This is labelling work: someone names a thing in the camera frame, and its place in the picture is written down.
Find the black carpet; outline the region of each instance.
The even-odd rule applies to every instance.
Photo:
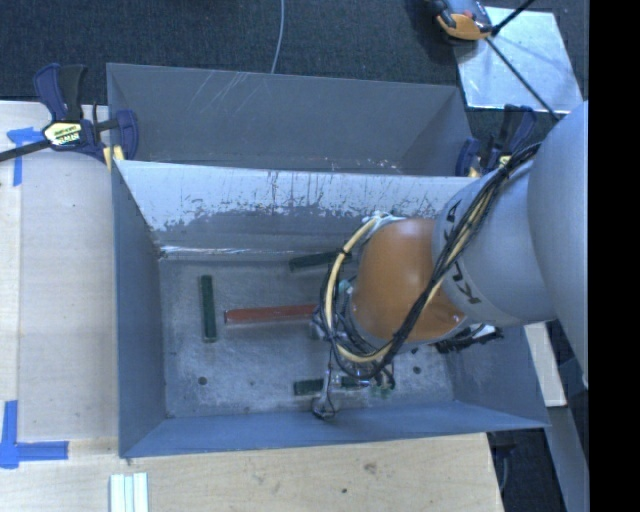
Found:
[[[516,8],[519,0],[491,0]],[[589,98],[588,0],[539,0],[552,12],[578,86]],[[0,99],[35,100],[33,75],[58,62],[85,64],[82,103],[107,104],[108,62],[269,72],[280,31],[280,0],[11,0],[0,16]],[[457,85],[453,47],[423,0],[286,0],[276,73]],[[481,141],[499,131],[502,114],[468,109]],[[553,127],[541,113],[531,142]],[[559,357],[567,343],[551,329]],[[588,397],[572,408],[588,454]],[[542,431],[501,433],[515,448],[504,490],[507,512],[564,512]]]

